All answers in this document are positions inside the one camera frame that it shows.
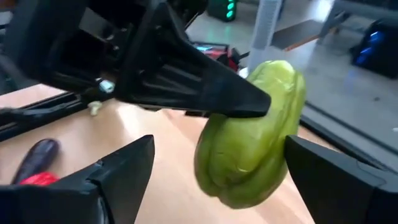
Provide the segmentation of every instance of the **green light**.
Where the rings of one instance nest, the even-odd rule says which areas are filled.
[[[229,12],[226,14],[226,17],[227,17],[227,18],[231,18],[231,17],[233,16],[233,14],[234,14],[233,11],[229,11]]]
[[[233,4],[233,3],[230,3],[230,4],[228,5],[228,10],[231,10],[231,9],[233,9],[233,8],[234,8],[234,6],[235,6],[235,4]]]

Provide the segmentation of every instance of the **table surface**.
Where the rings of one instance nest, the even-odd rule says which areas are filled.
[[[0,107],[24,106],[61,92],[36,85],[0,96]],[[193,175],[193,154],[205,123],[205,118],[186,117],[181,111],[150,112],[109,100],[98,116],[84,110],[0,142],[0,184],[11,181],[26,152],[41,139],[61,142],[61,153],[50,171],[63,177],[145,134],[153,134],[154,167],[136,223],[313,223],[290,175],[254,208],[232,210],[202,193]],[[332,148],[304,128],[298,135]]]

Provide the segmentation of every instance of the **robotic arm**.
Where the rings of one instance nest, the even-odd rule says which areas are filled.
[[[10,76],[90,100],[264,116],[269,95],[199,52],[187,37],[185,28],[205,9],[206,0],[21,0],[0,65]],[[115,82],[114,89],[104,91],[104,79]],[[317,224],[395,223],[394,174],[297,136],[287,137],[285,158]],[[52,185],[2,186],[0,222],[133,223],[153,160],[153,136],[144,136]]]

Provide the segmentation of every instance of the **black machine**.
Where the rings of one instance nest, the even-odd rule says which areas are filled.
[[[269,95],[201,53],[185,34],[205,9],[205,0],[21,0],[0,66],[11,77],[69,93],[2,109],[0,141],[109,98],[148,110],[266,115]],[[143,136],[46,187],[0,186],[0,223],[133,223],[154,153],[153,136]],[[287,136],[285,158],[315,223],[397,222],[392,172],[297,136]]]
[[[352,63],[389,78],[397,78],[398,24],[374,22],[354,49]]]

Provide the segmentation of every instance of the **eggplant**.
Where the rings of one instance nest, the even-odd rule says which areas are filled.
[[[58,155],[60,144],[54,139],[43,139],[29,149],[11,184],[20,184],[26,178],[46,171]]]

